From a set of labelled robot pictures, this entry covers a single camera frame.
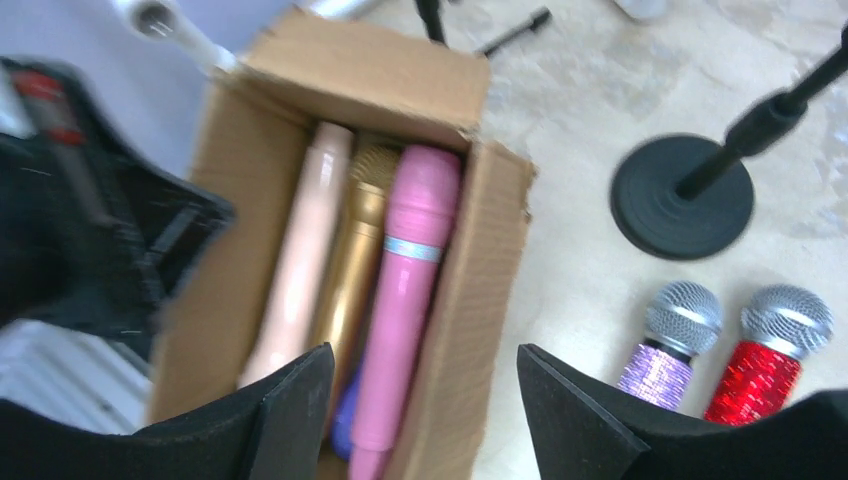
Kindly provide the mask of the violet plastic microphone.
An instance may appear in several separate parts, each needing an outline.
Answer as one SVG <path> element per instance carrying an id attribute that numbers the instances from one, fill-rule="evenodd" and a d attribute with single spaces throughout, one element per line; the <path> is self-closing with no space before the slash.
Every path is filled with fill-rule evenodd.
<path id="1" fill-rule="evenodd" d="M 344 461 L 350 459 L 353 450 L 351 435 L 353 417 L 359 396 L 359 384 L 360 374 L 356 373 L 342 394 L 331 425 L 331 447 L 334 453 Z"/>

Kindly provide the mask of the brown cardboard box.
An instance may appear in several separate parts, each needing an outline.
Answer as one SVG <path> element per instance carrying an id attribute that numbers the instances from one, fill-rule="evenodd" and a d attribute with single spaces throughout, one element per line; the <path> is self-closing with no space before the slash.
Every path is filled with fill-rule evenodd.
<path id="1" fill-rule="evenodd" d="M 469 478 L 537 174 L 502 144 L 479 140 L 489 84 L 482 57 L 296 9 L 261 33 L 238 67 L 214 75 L 190 179 L 228 200 L 236 219 L 166 311 L 148 421 L 235 389 L 264 314 L 305 151 L 315 124 L 330 121 L 467 159 L 452 242 L 385 475 Z"/>

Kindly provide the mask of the cream peach plastic microphone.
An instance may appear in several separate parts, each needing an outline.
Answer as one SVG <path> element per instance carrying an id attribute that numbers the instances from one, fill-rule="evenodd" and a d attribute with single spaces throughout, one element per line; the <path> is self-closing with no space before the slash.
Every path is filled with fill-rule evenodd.
<path id="1" fill-rule="evenodd" d="M 329 122 L 316 129 L 301 169 L 260 332 L 239 387 L 274 373 L 307 348 L 353 138 L 352 131 Z"/>

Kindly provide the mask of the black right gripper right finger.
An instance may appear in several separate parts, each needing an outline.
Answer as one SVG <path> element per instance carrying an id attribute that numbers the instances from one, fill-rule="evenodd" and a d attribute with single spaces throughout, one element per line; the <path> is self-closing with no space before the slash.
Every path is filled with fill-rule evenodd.
<path id="1" fill-rule="evenodd" d="M 535 344 L 517 371 L 543 479 L 844 479 L 847 393 L 826 390 L 730 427 L 665 410 Z"/>

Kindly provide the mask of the pink glitter microphone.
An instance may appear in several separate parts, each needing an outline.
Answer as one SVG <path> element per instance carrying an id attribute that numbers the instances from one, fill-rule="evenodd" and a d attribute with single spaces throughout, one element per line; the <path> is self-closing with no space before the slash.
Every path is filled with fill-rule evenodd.
<path id="1" fill-rule="evenodd" d="M 404 150 L 389 199 L 353 419 L 351 479 L 379 478 L 395 444 L 460 185 L 455 154 L 422 145 Z"/>

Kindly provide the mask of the purple glitter microphone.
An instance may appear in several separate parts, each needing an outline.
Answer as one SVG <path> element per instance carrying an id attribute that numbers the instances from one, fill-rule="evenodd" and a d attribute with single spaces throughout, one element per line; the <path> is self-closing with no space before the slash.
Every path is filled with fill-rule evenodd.
<path id="1" fill-rule="evenodd" d="M 645 334 L 625 365 L 617 388 L 675 411 L 692 378 L 694 358 L 709 351 L 723 328 L 723 310 L 706 287 L 675 281 L 660 289 L 645 314 Z"/>

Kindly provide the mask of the red glitter microphone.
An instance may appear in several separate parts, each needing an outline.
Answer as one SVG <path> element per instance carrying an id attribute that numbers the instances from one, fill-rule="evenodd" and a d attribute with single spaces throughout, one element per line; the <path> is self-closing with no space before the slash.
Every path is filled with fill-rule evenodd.
<path id="1" fill-rule="evenodd" d="M 741 337 L 703 418 L 739 426 L 781 410 L 801 362 L 833 335 L 833 315 L 813 292 L 788 284 L 756 291 L 741 311 Z"/>

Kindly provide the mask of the tripod shock mount stand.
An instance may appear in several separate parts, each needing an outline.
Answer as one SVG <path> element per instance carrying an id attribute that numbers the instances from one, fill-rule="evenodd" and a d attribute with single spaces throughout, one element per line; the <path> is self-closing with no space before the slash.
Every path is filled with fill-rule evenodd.
<path id="1" fill-rule="evenodd" d="M 432 43 L 447 47 L 448 42 L 442 15 L 443 1 L 415 0 L 414 4 L 427 38 Z M 545 6 L 541 6 L 525 16 L 509 29 L 505 29 L 505 20 L 495 20 L 490 13 L 487 13 L 480 6 L 474 6 L 468 11 L 457 11 L 457 14 L 457 20 L 450 21 L 451 27 L 456 27 L 457 31 L 467 35 L 469 40 L 488 39 L 487 43 L 481 44 L 475 50 L 476 54 L 486 58 L 491 58 L 507 44 L 525 34 L 537 34 L 552 20 L 551 11 Z"/>

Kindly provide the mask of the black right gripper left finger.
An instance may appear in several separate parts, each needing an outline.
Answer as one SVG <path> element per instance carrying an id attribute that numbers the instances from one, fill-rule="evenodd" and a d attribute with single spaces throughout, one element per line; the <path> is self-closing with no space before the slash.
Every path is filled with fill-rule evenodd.
<path id="1" fill-rule="evenodd" d="M 132 435 L 1 403 L 4 479 L 312 479 L 334 357 L 316 347 L 268 377 Z"/>

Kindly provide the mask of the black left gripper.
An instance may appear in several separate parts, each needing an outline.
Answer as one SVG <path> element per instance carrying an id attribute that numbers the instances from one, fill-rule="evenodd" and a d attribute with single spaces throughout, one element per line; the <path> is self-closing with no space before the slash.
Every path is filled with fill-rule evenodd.
<path id="1" fill-rule="evenodd" d="M 150 163 L 69 65 L 1 61 L 1 321 L 148 354 L 233 206 Z"/>

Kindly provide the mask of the round base shock mount stand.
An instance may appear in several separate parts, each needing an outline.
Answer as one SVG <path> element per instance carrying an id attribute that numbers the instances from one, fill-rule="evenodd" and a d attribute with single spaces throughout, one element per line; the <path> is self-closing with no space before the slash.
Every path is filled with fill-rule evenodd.
<path id="1" fill-rule="evenodd" d="M 667 260 L 699 260 L 726 249 L 753 213 L 744 159 L 792 132 L 809 101 L 846 71 L 847 45 L 841 43 L 791 88 L 746 110 L 723 142 L 672 134 L 637 146 L 611 182 L 609 205 L 619 231 L 638 249 Z"/>

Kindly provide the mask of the gold metallic microphone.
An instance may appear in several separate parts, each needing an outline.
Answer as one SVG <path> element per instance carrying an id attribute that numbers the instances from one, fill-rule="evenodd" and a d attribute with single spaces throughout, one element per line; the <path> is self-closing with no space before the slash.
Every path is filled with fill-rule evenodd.
<path id="1" fill-rule="evenodd" d="M 356 364 L 399 155 L 388 145 L 368 145 L 357 151 L 350 169 L 310 335 L 311 345 L 332 348 L 331 399 L 339 396 Z"/>

